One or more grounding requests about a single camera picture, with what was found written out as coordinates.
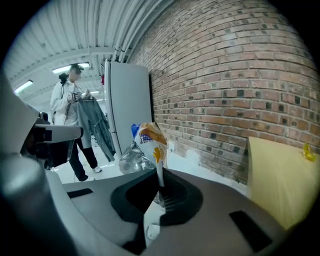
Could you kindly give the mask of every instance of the white jacket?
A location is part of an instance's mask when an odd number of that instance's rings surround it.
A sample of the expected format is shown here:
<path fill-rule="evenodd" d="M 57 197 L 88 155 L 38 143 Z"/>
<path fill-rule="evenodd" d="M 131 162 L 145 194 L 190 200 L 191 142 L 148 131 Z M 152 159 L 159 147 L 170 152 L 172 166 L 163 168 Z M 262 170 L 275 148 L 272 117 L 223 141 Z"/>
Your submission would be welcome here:
<path fill-rule="evenodd" d="M 75 84 L 70 82 L 69 79 L 66 80 L 63 87 L 61 82 L 57 82 L 53 88 L 51 94 L 51 116 L 54 119 L 54 124 L 58 126 L 63 126 L 66 124 L 66 114 L 69 109 L 69 102 L 67 97 L 70 97 L 75 91 L 81 91 L 81 89 Z"/>

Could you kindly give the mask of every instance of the person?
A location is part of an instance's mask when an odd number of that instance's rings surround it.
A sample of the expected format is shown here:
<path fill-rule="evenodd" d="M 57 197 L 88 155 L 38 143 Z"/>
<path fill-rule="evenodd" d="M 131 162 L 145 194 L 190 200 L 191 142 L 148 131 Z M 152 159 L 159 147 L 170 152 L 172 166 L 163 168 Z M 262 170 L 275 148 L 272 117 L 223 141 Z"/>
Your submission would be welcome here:
<path fill-rule="evenodd" d="M 70 105 L 78 101 L 82 92 L 76 84 L 76 81 L 81 77 L 81 70 L 84 70 L 84 68 L 78 64 L 72 64 L 70 66 L 68 76 L 61 79 L 61 82 L 58 82 L 53 88 L 50 106 L 51 112 L 53 113 L 52 120 L 54 120 L 54 125 L 78 125 L 77 113 L 72 107 L 70 107 Z M 92 170 L 96 173 L 100 173 L 102 171 L 98 166 L 92 147 L 84 148 L 81 138 L 76 139 L 73 143 L 71 157 L 69 160 L 70 165 L 79 181 L 93 181 L 94 178 L 86 175 L 84 167 L 79 160 L 77 145 L 83 152 Z"/>

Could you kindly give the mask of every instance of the gray plastic surface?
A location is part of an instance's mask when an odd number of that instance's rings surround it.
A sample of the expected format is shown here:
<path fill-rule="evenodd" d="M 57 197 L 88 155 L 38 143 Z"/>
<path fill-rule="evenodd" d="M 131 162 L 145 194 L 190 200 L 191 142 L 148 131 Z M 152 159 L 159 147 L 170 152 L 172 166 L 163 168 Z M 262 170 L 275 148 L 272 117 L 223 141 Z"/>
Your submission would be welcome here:
<path fill-rule="evenodd" d="M 233 188 L 183 172 L 170 171 L 201 190 L 203 205 L 187 223 L 160 227 L 159 236 L 141 254 L 142 256 L 253 255 L 253 250 L 229 216 L 229 213 L 239 210 L 245 211 L 273 241 L 276 242 L 285 235 L 281 226 L 269 214 Z M 105 212 L 105 199 L 109 198 L 109 192 L 112 190 L 108 187 L 109 181 L 112 181 L 114 185 L 111 186 L 114 188 L 131 180 L 133 175 L 142 174 L 143 171 L 111 179 L 65 184 L 64 187 L 67 191 L 85 187 L 94 191 L 72 201 L 84 218 L 94 227 L 98 227 L 97 230 L 101 234 L 109 237 L 112 232 L 113 237 L 110 240 L 119 243 L 132 239 L 134 226 L 131 229 L 130 224 L 124 221 L 124 224 L 119 225 L 119 221 L 122 220 L 114 216 L 113 210 Z"/>

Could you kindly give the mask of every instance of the brick wall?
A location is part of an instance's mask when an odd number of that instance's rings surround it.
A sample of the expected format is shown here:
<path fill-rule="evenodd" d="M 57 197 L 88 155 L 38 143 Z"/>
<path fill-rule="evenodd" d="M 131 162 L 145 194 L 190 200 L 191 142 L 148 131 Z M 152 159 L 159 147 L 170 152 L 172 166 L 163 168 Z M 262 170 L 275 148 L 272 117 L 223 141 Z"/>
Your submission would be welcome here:
<path fill-rule="evenodd" d="M 154 117 L 181 156 L 246 183 L 247 138 L 320 151 L 320 87 L 303 40 L 264 0 L 180 0 L 130 63 L 148 67 Z"/>

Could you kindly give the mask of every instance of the plastic bag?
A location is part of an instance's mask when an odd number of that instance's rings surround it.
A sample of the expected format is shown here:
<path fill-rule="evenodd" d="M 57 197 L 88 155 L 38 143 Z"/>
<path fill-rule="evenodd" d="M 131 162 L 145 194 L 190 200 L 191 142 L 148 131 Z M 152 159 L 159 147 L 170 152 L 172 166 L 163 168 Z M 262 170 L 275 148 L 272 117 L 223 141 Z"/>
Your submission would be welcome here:
<path fill-rule="evenodd" d="M 154 165 L 156 165 L 156 155 L 159 155 L 163 167 L 167 166 L 166 154 L 167 154 L 167 142 L 159 129 L 159 126 L 155 122 L 142 123 L 140 125 L 132 125 L 131 127 L 134 141 L 139 146 L 147 159 L 149 159 Z"/>
<path fill-rule="evenodd" d="M 145 157 L 137 143 L 132 141 L 119 160 L 119 168 L 123 174 L 131 174 L 146 169 L 152 170 L 156 166 Z"/>

